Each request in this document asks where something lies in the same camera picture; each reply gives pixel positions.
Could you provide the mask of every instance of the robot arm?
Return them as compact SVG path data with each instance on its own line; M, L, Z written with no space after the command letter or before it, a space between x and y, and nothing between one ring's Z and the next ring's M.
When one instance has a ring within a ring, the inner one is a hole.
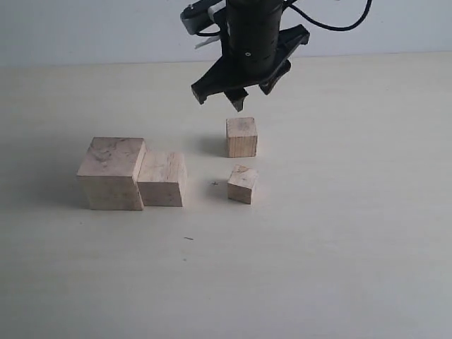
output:
M363 16L346 28L317 23L293 5L296 0L200 0L188 6L181 20L189 34L218 35L222 47L220 59L191 86L194 96L203 104L208 96L224 93L235 109L241 111L248 95L245 88L258 85L266 95L270 94L290 70L289 57L309 41L309 32L303 25L280 30L286 8L296 10L323 28L350 30L366 18L371 4L371 0L367 1ZM218 32L202 33L214 24L219 27Z

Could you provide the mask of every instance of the white wall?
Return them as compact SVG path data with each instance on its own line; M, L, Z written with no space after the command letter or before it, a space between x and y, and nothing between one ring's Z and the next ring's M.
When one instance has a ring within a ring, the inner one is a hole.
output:
M190 0L0 0L0 66L217 59L217 44L194 50L179 14ZM303 0L313 17L353 22L365 0ZM286 13L284 26L302 22ZM313 28L298 55L452 50L452 1L375 0L349 33Z

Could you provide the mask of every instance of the small wooden cube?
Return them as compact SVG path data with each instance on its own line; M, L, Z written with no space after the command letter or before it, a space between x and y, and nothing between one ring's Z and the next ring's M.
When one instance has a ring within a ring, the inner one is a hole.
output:
M142 138L94 138L77 173L93 210L143 210L136 180Z
M251 204L256 187L258 172L255 169L236 165L227 182L227 197Z
M186 181L183 154L150 151L141 166L138 188L145 206L183 207Z
M227 154L229 157L255 157L257 128L254 118L226 120Z

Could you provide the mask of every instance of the black wire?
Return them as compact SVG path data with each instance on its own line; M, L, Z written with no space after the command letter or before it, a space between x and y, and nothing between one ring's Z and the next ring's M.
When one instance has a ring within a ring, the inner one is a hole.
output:
M287 0L287 7L290 7L291 9L293 9L294 11L296 11L299 15L301 15L303 18L305 18L307 21L309 21L310 23L312 23L315 26L319 26L320 28L323 28L325 30L333 30L335 32L347 32L348 30L354 30L356 27L358 27L359 25L362 24L362 22L367 18L367 16L369 15L370 12L370 7L372 5L372 0L367 0L366 3L366 8L364 9L364 13L361 15L361 18L358 19L358 21L356 23L354 23L353 25L350 26L345 26L345 27L335 27L335 26L330 26L330 25L325 25L324 23L320 23L316 20L314 20L313 18L311 18L310 16L308 16L305 12L303 12L301 9L299 9L298 7L296 7L293 3L296 0Z
M216 37L217 35L220 35L220 31L213 33L197 32L196 35L198 35L199 37Z

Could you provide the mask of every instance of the table surface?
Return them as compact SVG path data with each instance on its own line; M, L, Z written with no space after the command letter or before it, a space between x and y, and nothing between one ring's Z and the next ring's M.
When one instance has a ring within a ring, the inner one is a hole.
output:
M451 338L452 54L298 59L241 114L192 97L209 66L0 69L2 337ZM186 207L88 210L93 136L182 151Z

